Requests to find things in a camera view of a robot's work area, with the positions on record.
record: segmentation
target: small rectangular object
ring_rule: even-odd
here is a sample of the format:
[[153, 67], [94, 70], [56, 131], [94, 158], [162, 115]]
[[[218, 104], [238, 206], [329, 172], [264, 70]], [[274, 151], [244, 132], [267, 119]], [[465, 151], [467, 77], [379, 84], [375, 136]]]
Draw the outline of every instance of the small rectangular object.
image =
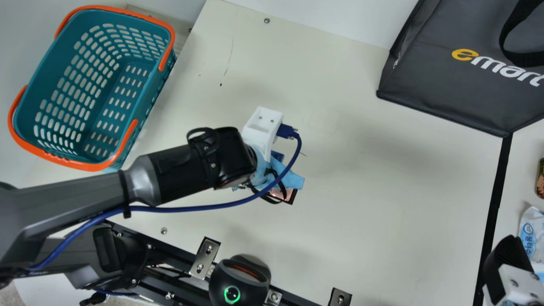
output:
[[204, 237], [204, 240], [202, 240], [202, 243], [200, 244], [199, 251], [196, 253], [195, 262], [193, 263], [189, 274], [204, 280], [209, 269], [212, 267], [219, 246], [221, 246], [220, 242]]

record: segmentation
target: green led light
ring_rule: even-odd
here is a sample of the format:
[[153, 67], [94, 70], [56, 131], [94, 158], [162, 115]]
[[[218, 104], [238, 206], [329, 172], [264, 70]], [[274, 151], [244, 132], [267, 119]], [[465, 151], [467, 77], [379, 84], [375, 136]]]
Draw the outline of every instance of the green led light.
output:
[[[231, 288], [236, 289], [236, 291], [238, 292], [238, 294], [236, 294], [236, 298], [234, 300], [229, 299], [227, 297], [227, 293], [228, 293], [229, 289], [231, 289]], [[227, 288], [225, 288], [225, 291], [223, 292], [223, 294], [225, 295], [225, 302], [229, 303], [230, 305], [236, 303], [240, 299], [240, 296], [241, 296], [240, 289], [238, 289], [238, 287], [236, 287], [236, 286], [228, 286]]]

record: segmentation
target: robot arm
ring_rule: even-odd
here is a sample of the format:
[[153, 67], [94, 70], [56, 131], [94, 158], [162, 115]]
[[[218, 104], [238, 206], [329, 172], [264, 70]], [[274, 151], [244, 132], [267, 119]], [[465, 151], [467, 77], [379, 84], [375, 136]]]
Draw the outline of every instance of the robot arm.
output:
[[201, 128], [187, 137], [187, 145], [142, 155], [125, 171], [25, 189], [0, 187], [0, 268], [30, 266], [47, 236], [103, 212], [231, 187], [247, 182], [256, 169], [255, 153], [234, 127]]

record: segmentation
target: blue cloth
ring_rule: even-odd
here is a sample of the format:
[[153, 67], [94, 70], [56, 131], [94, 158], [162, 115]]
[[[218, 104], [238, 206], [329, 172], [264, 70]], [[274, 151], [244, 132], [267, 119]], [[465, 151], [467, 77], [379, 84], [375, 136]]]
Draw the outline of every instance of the blue cloth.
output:
[[[285, 165], [282, 164], [278, 159], [276, 159], [276, 157], [274, 157], [277, 156], [279, 158], [282, 158], [283, 154], [279, 154], [276, 152], [276, 154], [272, 154], [270, 162], [267, 162], [264, 160], [264, 157], [261, 155], [261, 153], [259, 153], [258, 150], [254, 149], [254, 151], [257, 155], [257, 170], [255, 171], [255, 176], [251, 179], [251, 184], [253, 184], [255, 188], [260, 190], [267, 187], [275, 179], [273, 174], [265, 175], [266, 170], [272, 168], [278, 174], [280, 174], [285, 170]], [[300, 175], [295, 174], [292, 171], [289, 171], [287, 175], [281, 180], [281, 182], [285, 185], [285, 188], [302, 189], [302, 186], [304, 185], [304, 178]]]

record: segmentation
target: white plastic part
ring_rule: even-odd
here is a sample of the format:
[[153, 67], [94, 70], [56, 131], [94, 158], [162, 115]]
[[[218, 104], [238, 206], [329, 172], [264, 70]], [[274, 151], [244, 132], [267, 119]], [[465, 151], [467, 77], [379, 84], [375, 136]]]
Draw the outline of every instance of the white plastic part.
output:
[[488, 306], [503, 305], [506, 301], [519, 305], [531, 305], [533, 303], [544, 305], [544, 285], [536, 275], [509, 265], [502, 265], [499, 268], [499, 275], [505, 295], [498, 303], [493, 304], [487, 285], [485, 285], [484, 296]]
[[259, 106], [242, 129], [244, 142], [258, 149], [267, 162], [282, 121], [283, 113]]

